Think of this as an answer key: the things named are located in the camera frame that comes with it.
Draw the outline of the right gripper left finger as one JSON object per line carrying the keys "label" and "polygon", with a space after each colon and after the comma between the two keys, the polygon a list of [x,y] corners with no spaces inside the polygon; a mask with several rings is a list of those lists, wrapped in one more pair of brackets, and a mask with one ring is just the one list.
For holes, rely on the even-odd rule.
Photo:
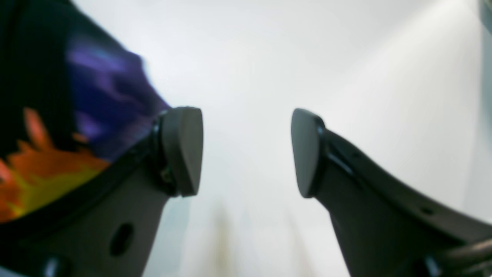
{"label": "right gripper left finger", "polygon": [[175,107],[148,135],[79,188],[1,225],[1,270],[21,277],[140,277],[162,211],[195,196],[203,114]]}

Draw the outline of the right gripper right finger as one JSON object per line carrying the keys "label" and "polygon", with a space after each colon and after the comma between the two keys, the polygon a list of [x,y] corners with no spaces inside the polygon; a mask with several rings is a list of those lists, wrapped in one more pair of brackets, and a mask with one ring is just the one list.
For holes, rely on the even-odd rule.
{"label": "right gripper right finger", "polygon": [[410,188],[297,108],[296,179],[329,213],[352,277],[490,277],[491,225]]}

